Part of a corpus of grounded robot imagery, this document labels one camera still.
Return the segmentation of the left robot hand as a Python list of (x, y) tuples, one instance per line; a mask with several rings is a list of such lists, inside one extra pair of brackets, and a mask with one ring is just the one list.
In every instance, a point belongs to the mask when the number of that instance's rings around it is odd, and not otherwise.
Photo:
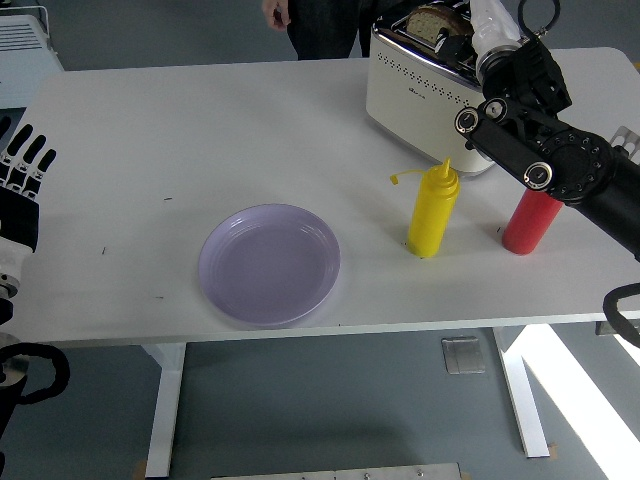
[(25, 123), (1, 152), (1, 297), (15, 296), (24, 260), (37, 247), (39, 204), (44, 176), (57, 152), (47, 138)]

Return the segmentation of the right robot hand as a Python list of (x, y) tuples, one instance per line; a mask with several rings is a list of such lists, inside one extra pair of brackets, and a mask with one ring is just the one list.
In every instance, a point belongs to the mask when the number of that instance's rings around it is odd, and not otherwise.
[(470, 20), (460, 33), (442, 29), (436, 37), (439, 59), (457, 64), (474, 61), (477, 68), (490, 58), (508, 55), (521, 47), (520, 30), (500, 1), (469, 2)]

